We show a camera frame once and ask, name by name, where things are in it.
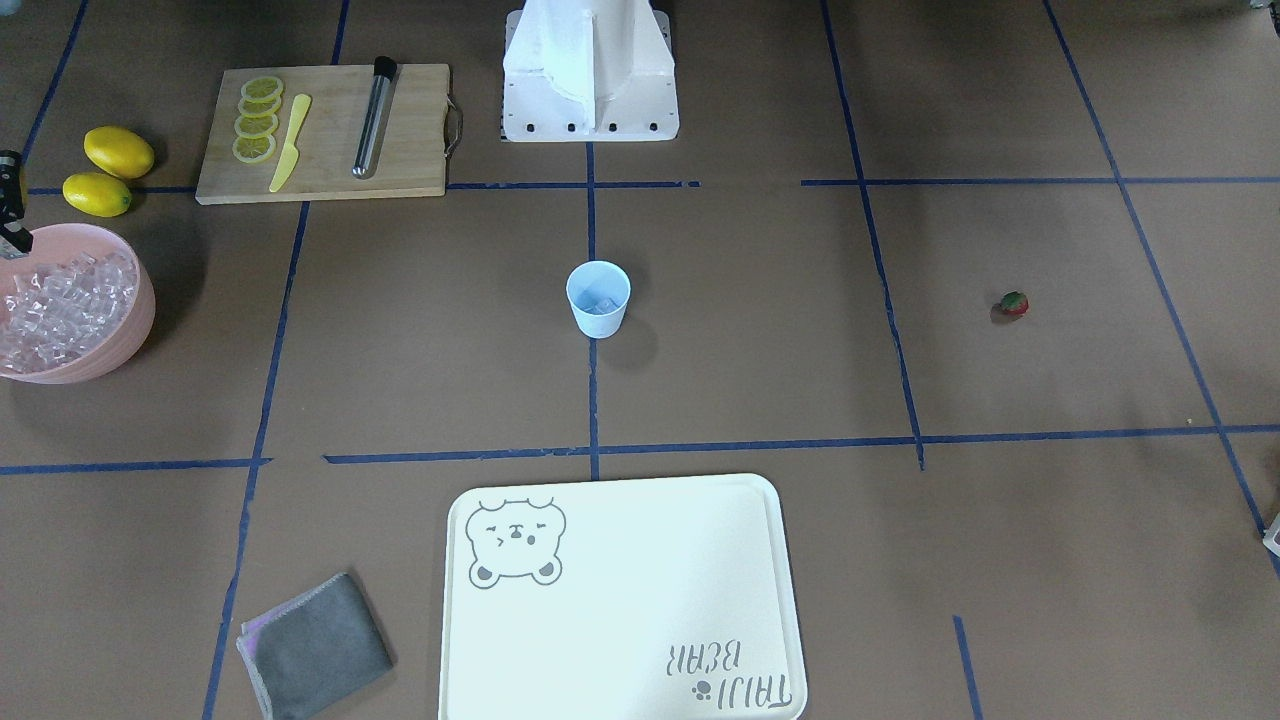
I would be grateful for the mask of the pink bowl of ice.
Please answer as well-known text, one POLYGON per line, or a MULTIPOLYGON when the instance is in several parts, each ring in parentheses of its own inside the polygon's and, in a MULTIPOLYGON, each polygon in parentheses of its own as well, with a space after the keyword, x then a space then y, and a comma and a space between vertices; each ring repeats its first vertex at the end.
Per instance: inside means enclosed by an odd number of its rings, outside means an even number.
POLYGON ((31 234, 28 254, 3 259, 3 377, 69 384, 122 366, 146 341, 156 307, 133 246, 86 223, 31 234))

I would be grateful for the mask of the light blue plastic cup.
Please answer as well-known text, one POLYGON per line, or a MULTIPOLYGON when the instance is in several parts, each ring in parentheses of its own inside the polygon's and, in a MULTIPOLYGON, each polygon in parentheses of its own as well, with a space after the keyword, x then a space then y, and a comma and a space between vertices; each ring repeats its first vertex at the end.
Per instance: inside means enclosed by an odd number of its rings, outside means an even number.
POLYGON ((576 266, 564 286, 573 319, 579 331, 591 340, 612 337, 621 327, 632 292, 628 274, 618 265, 603 260, 593 260, 576 266), (617 313, 591 315, 581 309, 582 297, 613 296, 622 304, 617 313))

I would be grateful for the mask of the yellow lemon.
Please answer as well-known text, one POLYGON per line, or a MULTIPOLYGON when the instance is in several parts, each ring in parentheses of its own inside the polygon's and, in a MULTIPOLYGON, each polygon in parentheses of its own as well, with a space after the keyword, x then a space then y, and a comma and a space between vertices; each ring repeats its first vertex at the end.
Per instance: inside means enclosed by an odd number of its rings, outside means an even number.
POLYGON ((131 210, 133 193, 119 178, 101 172, 68 176, 61 196, 74 209, 99 218, 113 218, 131 210))
POLYGON ((120 126, 100 126, 83 137, 84 155, 102 172, 123 181, 147 176, 155 164, 154 147, 120 126))

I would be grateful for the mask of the yellow plastic knife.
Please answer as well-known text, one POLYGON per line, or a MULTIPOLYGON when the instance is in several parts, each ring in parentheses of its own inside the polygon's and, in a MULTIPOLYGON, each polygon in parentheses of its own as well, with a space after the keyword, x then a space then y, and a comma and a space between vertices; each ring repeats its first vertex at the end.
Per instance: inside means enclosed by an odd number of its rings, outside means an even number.
POLYGON ((312 97, 307 94, 298 94, 292 99, 284 142, 279 150, 276 168, 268 186, 269 193, 276 193, 285 186, 300 161, 297 141, 311 106, 312 97))

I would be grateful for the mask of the steel rod black tip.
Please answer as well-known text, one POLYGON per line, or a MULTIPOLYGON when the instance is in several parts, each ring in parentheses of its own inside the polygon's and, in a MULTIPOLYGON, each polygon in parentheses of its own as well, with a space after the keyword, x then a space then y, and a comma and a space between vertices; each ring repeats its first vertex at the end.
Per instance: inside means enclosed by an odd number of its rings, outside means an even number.
POLYGON ((372 82, 367 106, 358 137, 351 174, 356 179, 367 179, 375 169, 384 115, 390 106, 393 85, 398 64, 389 56, 376 56, 372 64, 372 82))

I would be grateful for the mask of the wooden cutting board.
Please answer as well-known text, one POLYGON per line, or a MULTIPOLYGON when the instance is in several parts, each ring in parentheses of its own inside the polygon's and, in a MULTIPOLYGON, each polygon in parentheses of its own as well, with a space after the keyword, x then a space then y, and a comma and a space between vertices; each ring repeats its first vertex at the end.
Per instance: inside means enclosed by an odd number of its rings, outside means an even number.
POLYGON ((195 197, 202 205, 353 199, 436 197, 445 192, 448 156, 460 141, 460 109, 447 64, 402 64, 388 92, 371 174, 352 167, 372 86, 371 65, 269 67, 225 70, 207 137, 195 197), (241 86, 260 76, 284 83, 283 141, 297 94, 312 99, 300 128, 300 161, 278 191, 269 182, 279 160, 242 163, 233 155, 241 86))

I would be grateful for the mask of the grey folded cloth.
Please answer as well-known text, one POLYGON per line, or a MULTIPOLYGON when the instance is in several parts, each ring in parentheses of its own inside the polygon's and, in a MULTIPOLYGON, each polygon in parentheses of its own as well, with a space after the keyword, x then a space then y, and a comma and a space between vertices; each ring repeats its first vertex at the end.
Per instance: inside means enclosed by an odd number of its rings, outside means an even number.
POLYGON ((264 719, 314 719, 394 667, 347 571, 243 623, 236 648, 264 719))

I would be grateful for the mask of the cream bear tray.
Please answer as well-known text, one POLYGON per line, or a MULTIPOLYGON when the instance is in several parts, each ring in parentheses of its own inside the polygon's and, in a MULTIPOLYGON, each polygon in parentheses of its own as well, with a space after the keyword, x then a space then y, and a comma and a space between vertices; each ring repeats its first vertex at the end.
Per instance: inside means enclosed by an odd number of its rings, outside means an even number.
POLYGON ((442 719, 799 719, 785 519, 753 473, 471 489, 445 537, 442 719))

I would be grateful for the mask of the red strawberry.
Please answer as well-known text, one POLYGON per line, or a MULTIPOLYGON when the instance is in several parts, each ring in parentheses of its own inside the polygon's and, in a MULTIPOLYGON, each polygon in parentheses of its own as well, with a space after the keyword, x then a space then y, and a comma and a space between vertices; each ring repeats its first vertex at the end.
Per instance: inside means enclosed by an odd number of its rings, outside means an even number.
POLYGON ((1021 291, 1010 291, 1000 299, 996 304, 996 309, 1001 316, 1020 318, 1028 314, 1030 301, 1021 291))

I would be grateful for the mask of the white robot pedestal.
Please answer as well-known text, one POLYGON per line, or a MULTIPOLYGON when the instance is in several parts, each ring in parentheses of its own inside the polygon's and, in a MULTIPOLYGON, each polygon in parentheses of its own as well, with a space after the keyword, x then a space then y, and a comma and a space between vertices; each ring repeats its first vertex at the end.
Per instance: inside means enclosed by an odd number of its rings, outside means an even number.
POLYGON ((507 142, 678 136, 671 20, 649 1, 526 1, 506 17, 502 65, 507 142))

